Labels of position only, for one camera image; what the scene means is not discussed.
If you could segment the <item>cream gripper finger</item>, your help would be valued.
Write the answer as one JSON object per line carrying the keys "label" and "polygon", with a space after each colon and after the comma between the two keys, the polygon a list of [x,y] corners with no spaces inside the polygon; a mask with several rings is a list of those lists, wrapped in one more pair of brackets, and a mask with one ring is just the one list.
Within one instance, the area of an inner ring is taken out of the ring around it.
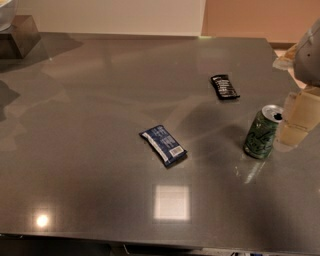
{"label": "cream gripper finger", "polygon": [[320,88],[307,85],[287,96],[275,138],[276,147],[297,147],[320,123]]}

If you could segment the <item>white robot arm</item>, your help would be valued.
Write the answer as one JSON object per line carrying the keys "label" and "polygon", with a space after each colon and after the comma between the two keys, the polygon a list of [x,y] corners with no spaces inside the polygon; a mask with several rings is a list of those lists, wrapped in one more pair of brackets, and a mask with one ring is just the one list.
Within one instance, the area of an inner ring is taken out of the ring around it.
{"label": "white robot arm", "polygon": [[292,70],[294,78],[305,84],[298,93],[291,92],[284,103],[274,147],[282,152],[296,148],[320,123],[320,19],[300,41],[278,57],[273,66]]}

